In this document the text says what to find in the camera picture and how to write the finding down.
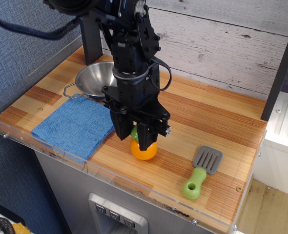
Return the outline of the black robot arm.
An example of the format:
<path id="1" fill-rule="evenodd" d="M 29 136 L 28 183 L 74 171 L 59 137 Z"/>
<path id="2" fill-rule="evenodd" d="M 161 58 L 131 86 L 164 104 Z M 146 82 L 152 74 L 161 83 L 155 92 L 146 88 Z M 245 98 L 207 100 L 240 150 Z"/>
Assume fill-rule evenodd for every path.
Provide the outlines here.
<path id="1" fill-rule="evenodd" d="M 170 113 L 159 103 L 160 67 L 156 57 L 160 37 L 151 26 L 144 0 L 48 0 L 46 4 L 67 15 L 92 17 L 103 32 L 113 57 L 116 86 L 104 86 L 104 103 L 110 110 L 117 136 L 137 129 L 140 150 L 170 132 Z"/>

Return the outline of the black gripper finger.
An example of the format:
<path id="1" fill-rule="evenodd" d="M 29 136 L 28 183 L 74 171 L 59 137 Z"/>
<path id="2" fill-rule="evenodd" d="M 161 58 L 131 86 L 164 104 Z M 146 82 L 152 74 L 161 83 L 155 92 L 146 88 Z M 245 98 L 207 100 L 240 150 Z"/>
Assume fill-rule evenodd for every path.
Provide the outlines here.
<path id="1" fill-rule="evenodd" d="M 157 141 L 158 133 L 148 124 L 138 123 L 137 133 L 141 151 L 146 151 L 152 143 Z"/>
<path id="2" fill-rule="evenodd" d="M 119 139 L 127 138 L 133 129 L 133 120 L 128 115 L 117 114 L 113 111 L 110 111 L 110 116 Z"/>

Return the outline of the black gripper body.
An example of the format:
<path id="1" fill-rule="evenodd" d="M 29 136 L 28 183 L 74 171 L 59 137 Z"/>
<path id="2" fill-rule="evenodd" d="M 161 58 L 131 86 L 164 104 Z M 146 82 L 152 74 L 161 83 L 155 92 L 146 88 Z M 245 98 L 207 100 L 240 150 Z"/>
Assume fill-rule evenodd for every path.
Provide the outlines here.
<path id="1" fill-rule="evenodd" d="M 159 103 L 160 69 L 157 63 L 144 66 L 139 73 L 123 73 L 113 68 L 117 87 L 103 87 L 105 105 L 117 114 L 128 115 L 133 123 L 152 126 L 158 134 L 170 134 L 170 113 Z"/>

